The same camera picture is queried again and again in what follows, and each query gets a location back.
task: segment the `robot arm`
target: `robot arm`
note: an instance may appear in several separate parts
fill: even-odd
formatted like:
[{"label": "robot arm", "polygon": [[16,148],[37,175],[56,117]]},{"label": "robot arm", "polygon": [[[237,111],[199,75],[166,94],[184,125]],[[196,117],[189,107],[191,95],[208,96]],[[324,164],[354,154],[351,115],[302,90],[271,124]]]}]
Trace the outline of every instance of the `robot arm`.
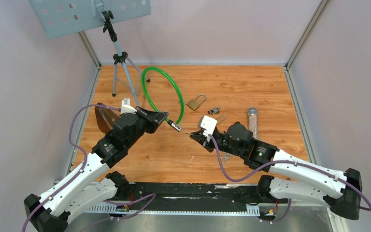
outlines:
[{"label": "robot arm", "polygon": [[[196,140],[209,152],[213,152],[215,138],[218,148],[244,160],[244,164],[251,169],[270,161],[287,160],[291,163],[276,163],[265,167],[262,171],[283,174],[302,181],[287,181],[273,176],[262,176],[258,183],[258,190],[272,195],[275,198],[293,198],[311,201],[328,206],[330,210],[344,218],[357,220],[359,218],[360,196],[338,181],[342,179],[358,190],[362,190],[360,172],[348,169],[346,172],[327,169],[299,158],[296,158],[277,147],[253,138],[253,134],[241,123],[231,125],[227,132],[220,133],[216,127],[217,121],[203,116],[199,122],[200,131],[191,133],[190,138]],[[297,165],[307,164],[311,168]],[[317,170],[323,170],[334,178],[330,178]]]},{"label": "robot arm", "polygon": [[[119,172],[107,174],[97,185],[88,185],[123,159],[144,133],[156,132],[167,116],[167,112],[133,108],[127,100],[123,100],[121,114],[114,122],[113,129],[93,147],[87,156],[85,167],[82,169],[82,162],[48,191],[40,196],[31,194],[25,198],[27,216],[40,203],[49,199],[30,220],[35,229],[39,232],[62,232],[70,222],[90,207],[114,196],[126,194],[128,181]],[[78,172],[81,173],[71,181]],[[65,188],[53,195],[68,182],[70,183]]]}]

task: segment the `white wall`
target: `white wall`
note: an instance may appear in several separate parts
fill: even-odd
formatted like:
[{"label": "white wall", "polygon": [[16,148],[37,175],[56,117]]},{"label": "white wall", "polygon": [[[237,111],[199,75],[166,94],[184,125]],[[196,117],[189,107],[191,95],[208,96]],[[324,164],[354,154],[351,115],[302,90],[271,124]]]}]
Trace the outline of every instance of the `white wall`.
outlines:
[{"label": "white wall", "polygon": [[[285,63],[319,2],[152,0],[151,15],[113,26],[138,63]],[[102,28],[87,36],[101,63],[114,62]]]},{"label": "white wall", "polygon": [[[371,200],[371,1],[332,0],[292,72],[320,163],[361,171]],[[371,212],[348,226],[371,231]]]},{"label": "white wall", "polygon": [[48,40],[28,1],[0,0],[0,232],[20,231],[24,198],[65,174],[95,71],[77,35]]}]

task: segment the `gray metal plate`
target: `gray metal plate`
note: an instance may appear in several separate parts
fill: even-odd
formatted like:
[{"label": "gray metal plate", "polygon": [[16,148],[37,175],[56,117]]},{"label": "gray metal plate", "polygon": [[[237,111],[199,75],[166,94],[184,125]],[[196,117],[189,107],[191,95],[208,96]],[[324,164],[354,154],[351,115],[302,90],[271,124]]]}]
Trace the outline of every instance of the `gray metal plate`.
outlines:
[{"label": "gray metal plate", "polygon": [[[291,209],[284,220],[272,225],[259,222],[255,217],[143,214],[128,220],[108,220],[84,232],[332,232],[326,207],[294,206]],[[286,206],[280,205],[278,216],[285,210]],[[65,232],[78,232],[108,217],[107,214],[83,213]]]},{"label": "gray metal plate", "polygon": [[[46,36],[55,38],[84,30],[103,27],[94,17],[91,0],[29,0],[41,22]],[[103,0],[106,10],[111,10],[112,23],[151,14],[150,0]]]},{"label": "gray metal plate", "polygon": [[[166,210],[143,210],[139,214],[152,214],[152,215],[204,215],[204,216],[260,216],[259,206],[247,205],[245,212],[214,212],[214,211],[166,211]],[[100,202],[91,207],[86,213],[102,213],[102,214],[134,214],[137,210],[119,211],[113,204]]]}]

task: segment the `tripod leg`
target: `tripod leg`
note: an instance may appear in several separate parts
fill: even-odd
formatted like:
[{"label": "tripod leg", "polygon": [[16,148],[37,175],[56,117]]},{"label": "tripod leg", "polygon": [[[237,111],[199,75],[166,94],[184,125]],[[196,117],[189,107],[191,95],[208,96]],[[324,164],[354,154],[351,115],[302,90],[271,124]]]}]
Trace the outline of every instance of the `tripod leg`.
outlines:
[{"label": "tripod leg", "polygon": [[137,66],[129,57],[126,57],[126,59],[130,62],[131,65],[134,66],[135,69],[137,69],[137,71],[140,73],[139,76],[141,77],[141,75],[143,74],[143,71],[139,68],[139,66]]},{"label": "tripod leg", "polygon": [[116,84],[117,84],[117,64],[114,65],[114,76],[113,76],[113,93],[112,96],[116,96]]},{"label": "tripod leg", "polygon": [[137,104],[138,106],[140,106],[140,102],[139,102],[139,99],[137,98],[136,90],[134,89],[133,82],[131,81],[130,73],[129,73],[128,70],[127,70],[127,65],[126,65],[126,63],[123,62],[123,63],[122,63],[122,66],[123,66],[124,73],[126,74],[128,84],[130,85],[131,93],[133,94],[133,97],[134,97],[134,99],[136,100],[136,104]]},{"label": "tripod leg", "polygon": [[139,88],[140,88],[140,79],[142,77],[142,73],[139,72],[139,77],[137,77],[137,89],[136,89],[136,94],[139,95]]}]

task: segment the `green coiled cable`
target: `green coiled cable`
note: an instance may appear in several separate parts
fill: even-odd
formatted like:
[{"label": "green coiled cable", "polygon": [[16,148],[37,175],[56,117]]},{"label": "green coiled cable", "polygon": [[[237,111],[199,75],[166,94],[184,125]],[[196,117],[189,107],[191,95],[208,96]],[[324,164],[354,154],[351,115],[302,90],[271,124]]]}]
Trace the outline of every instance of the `green coiled cable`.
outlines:
[{"label": "green coiled cable", "polygon": [[146,73],[149,70],[154,70],[154,71],[157,71],[157,72],[161,73],[165,78],[167,78],[168,81],[170,81],[171,85],[174,87],[175,91],[177,92],[178,99],[180,100],[181,109],[180,109],[180,115],[178,116],[178,119],[175,123],[179,124],[181,119],[183,118],[183,114],[184,114],[184,101],[183,101],[183,96],[181,95],[180,89],[178,88],[176,83],[173,81],[173,79],[165,71],[163,71],[163,70],[161,70],[157,67],[154,67],[154,66],[150,66],[150,67],[145,68],[144,71],[143,71],[143,74],[142,74],[143,92],[144,92],[144,95],[146,96],[146,99],[147,99],[148,103],[150,103],[151,107],[155,111],[159,111],[159,110],[157,109],[156,105],[154,105],[154,103],[151,101],[151,98],[148,95],[147,88],[146,88],[146,78],[145,77],[146,77]]}]

